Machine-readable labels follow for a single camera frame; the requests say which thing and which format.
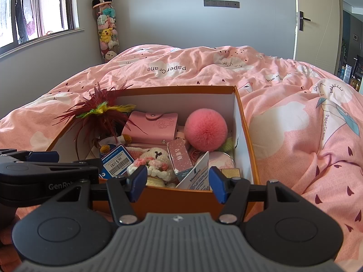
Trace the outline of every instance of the bed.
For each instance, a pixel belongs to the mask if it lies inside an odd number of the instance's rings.
[[[12,111],[0,121],[0,147],[46,150],[64,127],[54,125],[55,117],[88,97],[98,82],[117,88],[125,80],[130,88],[237,86],[261,183],[278,179],[333,217],[344,233],[336,262],[346,271],[363,266],[363,97],[307,63],[265,56],[248,46],[133,47]],[[257,211],[255,206],[251,214]],[[19,209],[18,215],[27,212]],[[2,269],[11,271],[11,262],[19,260],[1,249]]]

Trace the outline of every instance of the power socket panel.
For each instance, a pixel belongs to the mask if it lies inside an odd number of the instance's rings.
[[[229,0],[203,0],[204,7],[227,7],[227,8],[240,8],[239,1]]]

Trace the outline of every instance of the round compact case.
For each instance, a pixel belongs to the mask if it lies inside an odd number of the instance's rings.
[[[226,153],[220,152],[220,151],[212,151],[209,152],[209,162],[208,162],[209,168],[215,166],[218,169],[234,169],[235,168],[235,162],[233,159]]]

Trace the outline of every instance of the price tag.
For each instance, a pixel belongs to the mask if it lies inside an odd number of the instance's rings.
[[[126,172],[128,166],[134,162],[126,148],[121,144],[103,159],[101,178],[110,179]]]

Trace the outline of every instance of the door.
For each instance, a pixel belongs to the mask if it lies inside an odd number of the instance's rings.
[[[294,59],[334,74],[340,50],[340,1],[296,0]]]

